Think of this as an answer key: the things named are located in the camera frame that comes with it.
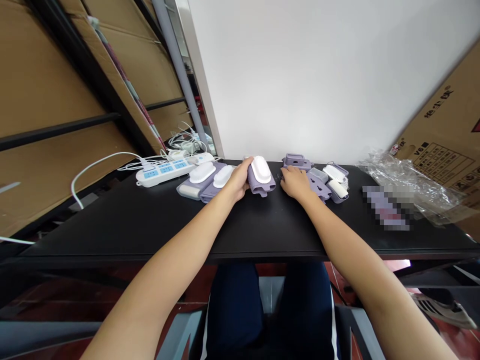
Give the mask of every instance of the black shelf bar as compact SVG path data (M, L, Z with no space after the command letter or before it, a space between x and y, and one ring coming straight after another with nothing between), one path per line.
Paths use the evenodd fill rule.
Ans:
M22 132L20 134L10 135L0 138L0 151L16 148L22 145L35 143L40 140L56 137L58 135L68 134L77 130L89 128L95 125L108 123L120 119L120 114L111 112L105 115L89 117L82 120L67 122L60 125L44 127L38 130Z
M168 58L170 59L170 61L172 61L169 48L167 46L167 43L165 42L164 33L162 32L162 29L160 29L159 24L155 21L155 18L150 13L149 8L147 7L147 5L145 5L143 0L133 0L133 1L135 2L137 8L140 10L141 14L145 18L148 25L150 25L150 28L155 34L155 36L157 37L158 41L163 45L163 48L165 49L166 54L168 55Z
M166 106L173 105L173 104L178 104L178 103L181 103L181 102L184 102L184 101L185 101L184 97L179 97L179 98L176 98L176 99L167 100L167 101L160 101L160 102L157 102L157 103L154 103L154 104L147 105L147 106L145 106L145 109L147 109L147 111L160 109L160 108L164 108Z
M155 155L147 138L58 0L26 0L26 3L105 110L120 114L115 124L137 153L144 157Z

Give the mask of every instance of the person's left hand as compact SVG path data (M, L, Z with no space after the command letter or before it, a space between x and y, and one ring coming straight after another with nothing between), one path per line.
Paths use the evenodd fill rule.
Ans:
M234 203L243 198L245 191L250 189L249 183L247 182L247 170L253 160L253 156L243 160L243 162L233 170L230 179L220 191L221 193L228 194Z

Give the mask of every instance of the hand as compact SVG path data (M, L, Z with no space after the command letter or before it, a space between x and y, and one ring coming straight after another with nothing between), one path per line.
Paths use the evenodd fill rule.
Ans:
M310 189L310 180L305 170L300 170L298 167L291 165L287 168L282 167L280 170L283 175L283 179L280 180L280 186L288 196L298 202L311 194L316 196Z
M228 194L234 203L244 197L245 191L250 189L247 182L247 170L254 158L247 157L243 162L236 167L231 173L230 179L227 181L221 193Z

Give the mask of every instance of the black desk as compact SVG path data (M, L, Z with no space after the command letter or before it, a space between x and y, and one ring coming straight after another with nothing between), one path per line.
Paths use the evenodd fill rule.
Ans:
M207 262L328 259L304 210L280 188L281 165L269 162L277 182L273 192L261 198L248 191L234 206ZM342 204L329 200L327 205L384 260L448 264L480 256L480 244L454 225L436 228L423 219L413 223L412 231L383 230L362 199L361 187L375 185L374 180L354 166L345 168L350 172L350 197ZM144 263L204 206L176 192L185 179L144 188L136 185L132 175L4 264L22 269L72 269Z

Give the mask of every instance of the chair armrest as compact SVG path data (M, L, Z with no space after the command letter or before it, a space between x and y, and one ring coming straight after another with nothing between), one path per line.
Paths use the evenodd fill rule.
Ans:
M342 305L335 307L341 327L353 331L363 360L384 360L384 353L365 310Z

